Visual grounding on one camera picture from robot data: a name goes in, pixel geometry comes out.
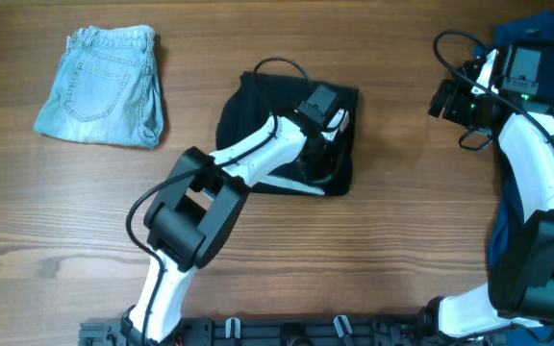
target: wooden tabletop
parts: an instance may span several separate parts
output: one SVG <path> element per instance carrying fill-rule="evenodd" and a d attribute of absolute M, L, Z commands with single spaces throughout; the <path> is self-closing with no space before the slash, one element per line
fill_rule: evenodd
<path fill-rule="evenodd" d="M 314 79 L 361 91 L 351 192 L 252 195 L 185 316 L 413 312 L 486 280 L 499 178 L 492 150 L 427 115 L 446 70 L 444 29 L 491 42 L 494 25 L 553 8 L 492 1 L 312 1 L 137 5 L 3 1 L 0 7 L 0 344 L 75 345 L 78 326 L 118 317 L 139 297 L 148 257 L 125 234 L 128 208 L 192 145 L 214 149 L 239 75 L 284 56 Z M 156 150 L 33 132 L 74 30 L 148 24 L 168 129 Z M 472 44 L 448 39 L 454 63 Z M 266 72 L 294 74 L 275 63 Z M 135 226 L 144 239 L 140 218 Z"/>

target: black cloth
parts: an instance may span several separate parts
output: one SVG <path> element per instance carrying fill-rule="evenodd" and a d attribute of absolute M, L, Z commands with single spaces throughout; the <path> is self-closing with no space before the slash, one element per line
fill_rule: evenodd
<path fill-rule="evenodd" d="M 240 88 L 228 100 L 221 113 L 221 119 L 215 133 L 217 150 L 236 144 L 259 130 L 267 121 L 272 108 L 276 113 L 282 109 L 296 108 L 301 101 L 307 100 L 320 82 L 310 83 L 302 78 L 243 72 L 240 76 Z M 352 182 L 352 148 L 356 128 L 356 109 L 358 90 L 351 87 L 335 86 L 321 82 L 336 92 L 339 97 L 339 108 L 349 111 L 349 125 L 343 135 L 344 159 L 336 174 L 326 185 L 321 186 L 328 196 L 346 194 Z M 285 164 L 271 174 L 282 176 L 303 184 L 307 181 L 297 162 Z M 252 191 L 274 194 L 298 194 L 296 191 L 279 188 L 273 185 L 256 184 Z"/>

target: waistband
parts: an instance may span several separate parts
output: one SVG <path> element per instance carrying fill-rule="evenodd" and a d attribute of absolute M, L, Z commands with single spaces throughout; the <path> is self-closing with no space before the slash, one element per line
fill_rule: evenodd
<path fill-rule="evenodd" d="M 155 31 L 147 25 L 129 28 L 100 29 L 94 26 L 77 30 L 67 38 L 67 47 L 100 46 L 106 48 L 138 48 L 143 52 L 153 51 Z"/>

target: wooden table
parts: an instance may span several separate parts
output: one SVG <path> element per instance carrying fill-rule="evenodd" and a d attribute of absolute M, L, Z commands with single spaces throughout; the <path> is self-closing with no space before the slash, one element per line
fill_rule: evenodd
<path fill-rule="evenodd" d="M 214 149 L 240 73 L 275 55 L 360 89 L 352 190 L 252 195 L 193 282 L 185 316 L 413 312 L 486 280 L 500 182 L 492 150 L 459 149 L 464 129 L 426 115 L 447 76 L 431 42 L 448 28 L 491 41 L 494 25 L 550 2 L 41 3 L 0 7 L 0 344 L 75 345 L 79 323 L 137 301 L 148 258 L 124 232 L 127 209 L 183 150 Z M 34 133 L 65 37 L 141 23 L 160 35 L 163 144 L 150 151 Z M 460 63 L 471 47 L 451 39 L 442 49 Z M 265 71 L 294 73 L 280 64 Z M 144 238 L 140 216 L 135 225 Z"/>

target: blue denim fabric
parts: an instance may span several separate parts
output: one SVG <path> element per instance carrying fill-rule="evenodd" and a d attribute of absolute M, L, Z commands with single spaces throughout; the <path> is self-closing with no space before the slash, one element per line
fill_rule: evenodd
<path fill-rule="evenodd" d="M 148 26 L 80 29 L 67 38 L 34 130 L 60 139 L 155 148 L 164 129 Z"/>

